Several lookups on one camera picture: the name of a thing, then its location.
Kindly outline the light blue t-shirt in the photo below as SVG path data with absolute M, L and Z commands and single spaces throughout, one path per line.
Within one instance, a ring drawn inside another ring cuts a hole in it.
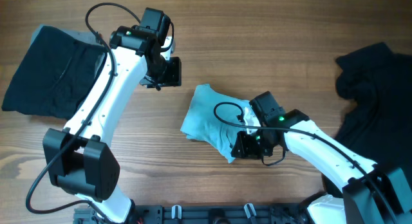
M 228 163 L 232 163 L 235 158 L 231 156 L 231 151 L 241 128 L 224 124 L 219 119 L 239 124 L 237 116 L 241 112 L 236 105 L 250 108 L 247 100 L 217 93 L 209 84 L 198 85 L 180 131 L 189 140 L 209 143 Z

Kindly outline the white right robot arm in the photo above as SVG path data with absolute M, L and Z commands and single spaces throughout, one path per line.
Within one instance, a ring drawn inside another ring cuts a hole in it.
M 325 194 L 305 207 L 313 223 L 411 223 L 411 189 L 399 167 L 384 167 L 325 134 L 306 114 L 285 112 L 270 92 L 250 101 L 238 115 L 247 126 L 238 132 L 231 155 L 263 160 L 280 145 L 305 159 L 342 194 Z

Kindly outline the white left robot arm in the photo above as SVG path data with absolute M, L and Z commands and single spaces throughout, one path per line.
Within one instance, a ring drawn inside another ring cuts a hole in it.
M 135 203 L 118 187 L 113 133 L 135 88 L 180 86 L 182 64 L 173 55 L 173 23 L 154 8 L 146 8 L 136 25 L 114 31 L 106 49 L 104 67 L 78 111 L 62 130 L 44 136 L 42 174 L 89 205 L 93 221 L 136 223 Z

